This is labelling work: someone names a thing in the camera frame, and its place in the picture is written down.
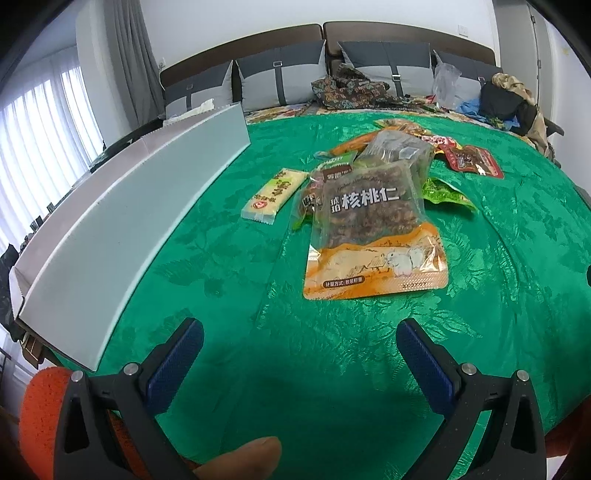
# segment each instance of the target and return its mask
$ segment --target orange snack bag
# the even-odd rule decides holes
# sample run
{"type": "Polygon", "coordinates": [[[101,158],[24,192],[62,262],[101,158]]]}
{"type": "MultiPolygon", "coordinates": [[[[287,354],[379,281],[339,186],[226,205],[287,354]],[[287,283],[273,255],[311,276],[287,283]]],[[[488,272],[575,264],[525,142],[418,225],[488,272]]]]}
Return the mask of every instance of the orange snack bag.
{"type": "Polygon", "coordinates": [[[314,213],[304,297],[338,300],[443,288],[447,260],[408,161],[326,182],[314,213]]]}

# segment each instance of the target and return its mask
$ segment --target blue cloth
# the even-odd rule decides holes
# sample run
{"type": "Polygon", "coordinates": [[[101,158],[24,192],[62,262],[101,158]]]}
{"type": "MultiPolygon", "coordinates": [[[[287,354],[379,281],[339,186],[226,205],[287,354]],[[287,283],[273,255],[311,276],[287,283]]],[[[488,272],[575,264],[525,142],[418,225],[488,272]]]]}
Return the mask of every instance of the blue cloth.
{"type": "MultiPolygon", "coordinates": [[[[478,120],[479,122],[490,125],[491,123],[489,122],[488,118],[479,115],[478,110],[480,110],[479,98],[474,98],[473,100],[463,102],[456,108],[456,112],[462,113],[466,116],[469,116],[470,118],[473,118],[474,120],[478,120]]],[[[504,130],[511,130],[511,127],[519,127],[519,121],[517,120],[517,117],[514,116],[511,120],[505,120],[503,125],[505,125],[504,130]]]]}

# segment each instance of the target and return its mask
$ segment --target chinese characters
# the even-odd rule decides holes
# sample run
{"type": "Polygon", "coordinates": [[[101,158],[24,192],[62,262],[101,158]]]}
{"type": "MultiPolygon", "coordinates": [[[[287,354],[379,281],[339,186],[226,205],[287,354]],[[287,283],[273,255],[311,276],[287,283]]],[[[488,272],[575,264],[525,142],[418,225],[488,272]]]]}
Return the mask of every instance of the chinese characters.
{"type": "Polygon", "coordinates": [[[334,197],[330,201],[330,211],[337,213],[341,210],[367,207],[367,205],[374,203],[399,200],[400,197],[396,195],[396,191],[397,189],[382,187],[379,190],[375,188],[362,190],[361,194],[358,192],[345,193],[342,197],[334,197]]]}

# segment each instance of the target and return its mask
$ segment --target pillow strap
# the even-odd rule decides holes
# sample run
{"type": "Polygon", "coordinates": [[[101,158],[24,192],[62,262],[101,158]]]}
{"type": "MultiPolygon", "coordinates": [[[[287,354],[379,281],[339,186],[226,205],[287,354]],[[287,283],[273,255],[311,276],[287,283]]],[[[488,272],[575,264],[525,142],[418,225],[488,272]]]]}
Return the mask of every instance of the pillow strap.
{"type": "Polygon", "coordinates": [[[187,111],[193,109],[193,107],[191,106],[191,94],[193,93],[192,90],[193,90],[193,84],[192,83],[189,83],[187,85],[187,97],[185,99],[186,100],[186,104],[187,104],[187,111]]]}
{"type": "Polygon", "coordinates": [[[402,83],[400,81],[400,74],[398,73],[398,66],[394,61],[392,61],[392,58],[390,58],[388,50],[384,49],[384,51],[386,52],[386,56],[388,57],[388,63],[390,64],[390,71],[392,72],[392,81],[394,82],[394,88],[396,88],[396,96],[403,97],[404,92],[402,91],[402,83]]]}
{"type": "Polygon", "coordinates": [[[283,62],[281,60],[276,60],[273,62],[273,69],[275,70],[275,84],[277,85],[277,98],[279,99],[279,105],[285,106],[287,103],[285,102],[285,90],[283,89],[283,74],[281,73],[282,67],[283,62]]]}

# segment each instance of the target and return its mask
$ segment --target label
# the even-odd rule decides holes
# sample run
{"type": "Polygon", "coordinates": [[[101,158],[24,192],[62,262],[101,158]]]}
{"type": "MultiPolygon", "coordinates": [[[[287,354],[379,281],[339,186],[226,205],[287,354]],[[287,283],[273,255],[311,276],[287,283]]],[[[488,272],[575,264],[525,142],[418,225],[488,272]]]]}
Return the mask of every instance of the label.
{"type": "Polygon", "coordinates": [[[359,283],[363,283],[364,281],[365,277],[363,275],[359,275],[357,277],[344,278],[342,280],[338,278],[335,280],[327,280],[322,284],[322,286],[324,288],[348,287],[349,285],[357,285],[359,283]]]}
{"type": "Polygon", "coordinates": [[[324,178],[324,181],[335,180],[351,171],[353,171],[353,167],[351,167],[351,165],[349,165],[348,163],[345,163],[342,165],[337,165],[335,167],[327,168],[326,170],[322,170],[322,176],[324,178]]]}

